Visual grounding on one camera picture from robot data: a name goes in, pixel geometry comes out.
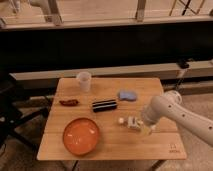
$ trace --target orange bowl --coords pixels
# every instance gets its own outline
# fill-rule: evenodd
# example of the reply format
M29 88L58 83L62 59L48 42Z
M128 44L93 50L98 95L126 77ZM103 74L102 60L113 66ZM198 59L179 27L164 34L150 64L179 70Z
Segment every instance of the orange bowl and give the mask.
M84 155L92 151L98 143L100 131L94 121L78 118L65 128L63 142L72 154Z

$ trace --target blue object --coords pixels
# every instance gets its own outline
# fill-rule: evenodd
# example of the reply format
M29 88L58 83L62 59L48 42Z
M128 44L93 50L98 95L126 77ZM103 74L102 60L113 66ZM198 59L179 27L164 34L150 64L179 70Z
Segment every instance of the blue object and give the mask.
M137 94L133 91L121 90L118 93L118 98L119 98L119 100L136 101L137 100Z

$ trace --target black cable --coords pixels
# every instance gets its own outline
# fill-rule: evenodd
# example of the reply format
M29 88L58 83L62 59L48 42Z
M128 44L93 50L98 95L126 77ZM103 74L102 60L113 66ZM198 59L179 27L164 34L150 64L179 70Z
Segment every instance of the black cable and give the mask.
M6 146L7 146L6 143L4 143L3 151L1 152L0 157L2 157L4 155L5 150L6 150Z

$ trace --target white cup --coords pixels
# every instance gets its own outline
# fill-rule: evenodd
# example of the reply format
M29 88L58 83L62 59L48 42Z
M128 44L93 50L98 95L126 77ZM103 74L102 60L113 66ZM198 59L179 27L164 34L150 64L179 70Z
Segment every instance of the white cup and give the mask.
M78 73L76 79L82 91L90 91L92 75L89 72Z

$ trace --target black panel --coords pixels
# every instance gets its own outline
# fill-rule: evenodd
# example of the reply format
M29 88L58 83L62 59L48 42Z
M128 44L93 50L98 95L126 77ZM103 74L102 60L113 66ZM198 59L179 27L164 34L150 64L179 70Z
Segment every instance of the black panel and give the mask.
M9 72L207 60L213 22L0 32Z

